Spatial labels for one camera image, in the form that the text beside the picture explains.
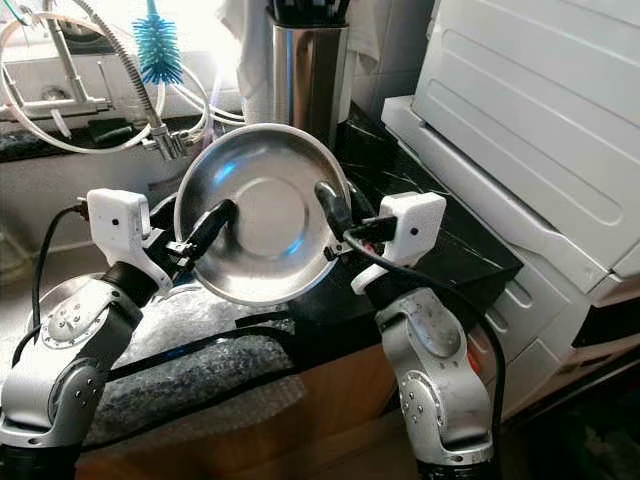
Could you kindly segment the steel knife block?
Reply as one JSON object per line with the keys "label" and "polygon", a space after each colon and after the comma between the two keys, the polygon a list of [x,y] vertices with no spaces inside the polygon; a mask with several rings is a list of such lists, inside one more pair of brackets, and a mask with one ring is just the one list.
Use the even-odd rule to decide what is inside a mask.
{"label": "steel knife block", "polygon": [[271,22],[270,123],[292,125],[333,145],[346,83],[346,23]]}

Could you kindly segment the dark green scouring sponge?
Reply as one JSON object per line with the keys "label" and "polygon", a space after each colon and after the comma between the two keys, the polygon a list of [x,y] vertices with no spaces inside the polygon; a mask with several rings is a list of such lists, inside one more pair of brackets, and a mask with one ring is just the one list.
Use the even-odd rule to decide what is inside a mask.
{"label": "dark green scouring sponge", "polygon": [[0,163],[14,163],[50,154],[51,146],[27,131],[0,134]]}

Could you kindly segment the stainless steel sink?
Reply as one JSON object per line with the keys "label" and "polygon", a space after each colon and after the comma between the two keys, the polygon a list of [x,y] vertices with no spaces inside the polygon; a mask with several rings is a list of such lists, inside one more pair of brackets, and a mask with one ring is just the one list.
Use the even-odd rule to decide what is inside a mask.
{"label": "stainless steel sink", "polygon": [[13,348],[31,329],[31,296],[40,292],[45,310],[81,291],[109,262],[92,241],[90,223],[78,212],[92,189],[119,189],[147,197],[155,206],[172,195],[186,173],[186,161],[166,161],[132,148],[122,154],[68,154],[13,161],[0,166],[1,346]]}

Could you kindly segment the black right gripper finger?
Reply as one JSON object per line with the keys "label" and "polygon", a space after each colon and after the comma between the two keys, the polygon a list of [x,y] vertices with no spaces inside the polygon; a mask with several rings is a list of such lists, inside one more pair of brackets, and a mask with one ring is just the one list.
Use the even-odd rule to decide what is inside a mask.
{"label": "black right gripper finger", "polygon": [[344,180],[342,187],[335,187],[326,180],[319,180],[314,186],[314,195],[323,210],[326,224],[342,246],[351,246],[346,233],[360,223],[358,211],[352,206],[357,193],[358,188],[349,180]]}

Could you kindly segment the round steel plate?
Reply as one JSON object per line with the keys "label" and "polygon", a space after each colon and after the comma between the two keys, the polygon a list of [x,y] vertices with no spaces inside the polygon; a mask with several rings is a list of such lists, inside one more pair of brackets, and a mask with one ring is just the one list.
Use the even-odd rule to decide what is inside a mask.
{"label": "round steel plate", "polygon": [[191,236],[221,201],[236,219],[221,228],[193,275],[207,291],[248,306],[280,305],[314,288],[333,269],[338,241],[314,187],[324,182],[349,204],[346,175],[332,151],[292,125],[244,125],[189,164],[175,193],[175,233]]}

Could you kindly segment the teal bottle brush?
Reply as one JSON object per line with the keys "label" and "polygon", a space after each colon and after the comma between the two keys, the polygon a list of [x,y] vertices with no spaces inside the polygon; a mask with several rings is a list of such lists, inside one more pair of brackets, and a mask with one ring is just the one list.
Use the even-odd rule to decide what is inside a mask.
{"label": "teal bottle brush", "polygon": [[145,0],[145,14],[131,23],[138,69],[146,84],[180,84],[183,67],[177,27],[157,9],[156,0]]}

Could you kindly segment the bubble wrap sheet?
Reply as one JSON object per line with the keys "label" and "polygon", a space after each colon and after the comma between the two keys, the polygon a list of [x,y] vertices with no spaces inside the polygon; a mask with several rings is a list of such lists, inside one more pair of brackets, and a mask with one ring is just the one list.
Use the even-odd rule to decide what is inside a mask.
{"label": "bubble wrap sheet", "polygon": [[142,307],[100,387],[79,453],[151,451],[250,428],[306,397],[282,306],[250,307],[187,285]]}

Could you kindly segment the steel tap mixer body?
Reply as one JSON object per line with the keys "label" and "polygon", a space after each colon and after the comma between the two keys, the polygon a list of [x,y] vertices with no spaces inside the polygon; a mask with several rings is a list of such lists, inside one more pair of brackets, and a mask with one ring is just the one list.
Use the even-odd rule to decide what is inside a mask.
{"label": "steel tap mixer body", "polygon": [[[70,49],[65,37],[65,29],[61,27],[61,23],[76,23],[78,19],[67,17],[63,14],[55,14],[52,12],[29,12],[19,14],[12,23],[8,24],[3,31],[3,38],[0,42],[0,74],[3,81],[3,105],[0,106],[1,116],[9,116],[15,120],[14,111],[19,110],[22,113],[36,113],[38,116],[50,113],[52,110],[72,110],[76,115],[87,115],[106,113],[113,109],[113,102],[109,97],[95,97],[87,90],[86,83],[78,69],[74,56],[70,54]],[[56,54],[58,65],[64,74],[67,88],[61,91],[61,97],[45,97],[36,100],[24,100],[22,92],[18,87],[17,81],[6,67],[4,51],[8,38],[12,35],[13,29],[19,26],[26,28],[27,26],[42,26],[49,32],[50,44],[52,51]]]}

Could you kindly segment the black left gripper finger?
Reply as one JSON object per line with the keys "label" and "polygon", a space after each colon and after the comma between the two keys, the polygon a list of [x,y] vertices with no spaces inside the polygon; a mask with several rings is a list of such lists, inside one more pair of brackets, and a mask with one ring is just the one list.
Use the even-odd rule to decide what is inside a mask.
{"label": "black left gripper finger", "polygon": [[212,242],[218,238],[230,221],[236,219],[238,207],[236,202],[224,198],[219,204],[211,207],[205,214],[202,214],[195,223],[195,227],[187,238],[184,239],[182,247],[182,257],[189,262],[195,262],[205,255]]}

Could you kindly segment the wooden cabinet front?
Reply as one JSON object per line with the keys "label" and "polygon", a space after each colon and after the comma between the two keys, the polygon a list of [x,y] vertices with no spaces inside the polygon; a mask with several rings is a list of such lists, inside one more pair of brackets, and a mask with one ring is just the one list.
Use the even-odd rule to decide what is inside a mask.
{"label": "wooden cabinet front", "polygon": [[381,349],[370,347],[302,372],[305,396],[246,428],[161,434],[90,453],[76,480],[310,480],[378,435],[394,390]]}

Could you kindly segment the green scouring pad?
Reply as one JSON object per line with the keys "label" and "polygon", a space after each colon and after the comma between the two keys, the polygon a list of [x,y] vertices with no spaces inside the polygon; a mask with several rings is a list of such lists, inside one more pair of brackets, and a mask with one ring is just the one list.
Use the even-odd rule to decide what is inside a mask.
{"label": "green scouring pad", "polygon": [[124,118],[90,120],[87,124],[92,148],[110,148],[132,140],[136,131],[131,122]]}

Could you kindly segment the orange plastic object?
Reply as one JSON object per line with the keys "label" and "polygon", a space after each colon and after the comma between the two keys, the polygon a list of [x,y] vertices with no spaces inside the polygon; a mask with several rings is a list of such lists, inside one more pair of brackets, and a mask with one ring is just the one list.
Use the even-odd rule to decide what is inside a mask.
{"label": "orange plastic object", "polygon": [[468,366],[477,378],[480,379],[481,383],[485,381],[485,365],[483,362],[483,356],[480,355],[479,352],[472,346],[466,347],[466,360],[468,362]]}

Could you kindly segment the white hanging cloth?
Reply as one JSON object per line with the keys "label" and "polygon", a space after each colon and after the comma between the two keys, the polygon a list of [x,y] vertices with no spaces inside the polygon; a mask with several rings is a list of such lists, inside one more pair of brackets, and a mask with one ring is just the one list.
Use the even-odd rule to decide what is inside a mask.
{"label": "white hanging cloth", "polygon": [[219,10],[221,23],[241,47],[237,84],[246,97],[265,90],[270,83],[268,6],[269,0],[224,0]]}

